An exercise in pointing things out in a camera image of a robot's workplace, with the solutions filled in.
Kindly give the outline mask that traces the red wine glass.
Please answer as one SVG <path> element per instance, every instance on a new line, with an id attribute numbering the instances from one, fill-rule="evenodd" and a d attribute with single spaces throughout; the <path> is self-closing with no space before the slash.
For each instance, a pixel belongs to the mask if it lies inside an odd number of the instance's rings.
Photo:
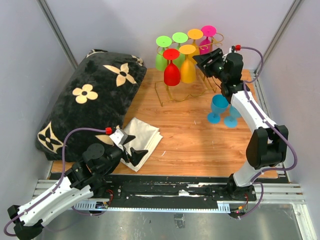
<path id="1" fill-rule="evenodd" d="M 181 75 L 179 68 L 173 63 L 180 56 L 180 52 L 175 48 L 164 51 L 163 57 L 168 61 L 164 70 L 164 83 L 169 87 L 177 86 L 180 83 Z"/>

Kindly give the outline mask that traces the pink wine glass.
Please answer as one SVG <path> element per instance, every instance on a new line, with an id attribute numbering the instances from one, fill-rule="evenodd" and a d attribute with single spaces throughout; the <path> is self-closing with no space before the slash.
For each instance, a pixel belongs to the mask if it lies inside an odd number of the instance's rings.
<path id="1" fill-rule="evenodd" d="M 203 33 L 204 40 L 199 44 L 199 53 L 200 55 L 205 55 L 212 51 L 212 39 L 217 33 L 217 29 L 212 25 L 205 25 L 201 28 L 201 31 Z"/>

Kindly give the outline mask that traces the black floral pillow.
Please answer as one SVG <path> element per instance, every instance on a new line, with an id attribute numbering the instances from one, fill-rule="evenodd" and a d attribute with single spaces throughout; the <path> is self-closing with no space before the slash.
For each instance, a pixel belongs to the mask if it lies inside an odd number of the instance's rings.
<path id="1" fill-rule="evenodd" d="M 147 68 L 142 58 L 92 49 L 66 83 L 35 138 L 48 161 L 77 162 L 94 143 L 111 147 L 99 132 L 121 128 Z"/>

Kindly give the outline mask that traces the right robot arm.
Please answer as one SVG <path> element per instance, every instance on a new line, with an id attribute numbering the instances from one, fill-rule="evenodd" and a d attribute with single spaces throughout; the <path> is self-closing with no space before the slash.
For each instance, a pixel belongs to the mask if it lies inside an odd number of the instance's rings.
<path id="1" fill-rule="evenodd" d="M 220 80 L 221 93 L 228 103 L 242 116 L 252 135 L 246 148 L 246 162 L 228 178 L 224 192 L 232 200 L 240 199 L 252 191 L 255 179 L 264 172 L 272 171 L 284 162 L 287 154 L 289 130 L 278 125 L 263 112 L 255 101 L 246 82 L 242 80 L 243 56 L 233 46 L 223 54 L 220 48 L 193 59 L 206 77 Z"/>

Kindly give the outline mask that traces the light blue wine glass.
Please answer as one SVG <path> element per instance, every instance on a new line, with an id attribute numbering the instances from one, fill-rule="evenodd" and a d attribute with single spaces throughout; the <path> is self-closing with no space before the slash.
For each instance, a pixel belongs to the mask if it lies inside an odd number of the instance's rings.
<path id="1" fill-rule="evenodd" d="M 238 119 L 241 117 L 242 115 L 239 111 L 231 105 L 229 108 L 229 115 L 224 118 L 224 124 L 228 128 L 235 128 L 238 125 Z"/>

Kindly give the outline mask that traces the folded beige cloth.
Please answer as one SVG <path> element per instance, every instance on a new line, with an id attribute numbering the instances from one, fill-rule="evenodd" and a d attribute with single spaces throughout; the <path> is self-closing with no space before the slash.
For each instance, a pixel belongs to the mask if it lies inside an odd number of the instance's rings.
<path id="1" fill-rule="evenodd" d="M 136 117 L 131 119 L 131 121 L 124 128 L 124 132 L 126 134 L 135 136 L 135 139 L 124 145 L 129 154 L 131 154 L 130 148 L 134 148 L 135 150 L 148 150 L 148 153 L 142 158 L 137 166 L 133 166 L 131 163 L 121 160 L 121 162 L 128 168 L 138 172 L 152 155 L 163 136 L 160 134 L 160 129 L 158 127 L 152 126 L 142 120 L 137 119 Z"/>

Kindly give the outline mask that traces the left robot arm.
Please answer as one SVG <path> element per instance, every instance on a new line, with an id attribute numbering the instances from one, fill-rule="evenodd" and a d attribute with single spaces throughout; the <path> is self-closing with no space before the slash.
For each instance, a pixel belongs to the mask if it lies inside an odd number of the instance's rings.
<path id="1" fill-rule="evenodd" d="M 91 144 L 83 152 L 80 161 L 61 175 L 61 178 L 41 195 L 24 205 L 12 205 L 7 212 L 14 224 L 14 236 L 20 240 L 32 240 L 45 226 L 78 202 L 91 197 L 101 198 L 107 193 L 104 177 L 124 160 L 138 165 L 148 150 L 125 148 L 135 136 L 114 133 L 116 142 L 106 148 L 100 143 Z"/>

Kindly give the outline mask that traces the front yellow wine glass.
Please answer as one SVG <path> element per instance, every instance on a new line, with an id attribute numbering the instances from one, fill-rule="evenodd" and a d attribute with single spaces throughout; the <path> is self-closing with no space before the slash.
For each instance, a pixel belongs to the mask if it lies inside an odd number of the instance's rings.
<path id="1" fill-rule="evenodd" d="M 196 79 L 196 68 L 190 60 L 189 55 L 196 51 L 196 47 L 191 44 L 182 45 L 179 52 L 185 56 L 185 60 L 180 67 L 180 78 L 183 83 L 190 84 Z"/>

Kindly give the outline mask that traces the left green wine glass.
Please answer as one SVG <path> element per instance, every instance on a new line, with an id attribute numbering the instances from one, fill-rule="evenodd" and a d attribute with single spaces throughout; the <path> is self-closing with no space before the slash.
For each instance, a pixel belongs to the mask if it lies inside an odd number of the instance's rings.
<path id="1" fill-rule="evenodd" d="M 172 39 L 169 36 L 162 35 L 156 39 L 157 55 L 155 59 L 155 67 L 158 71 L 163 72 L 167 67 L 167 60 L 163 57 L 163 53 L 172 44 Z"/>

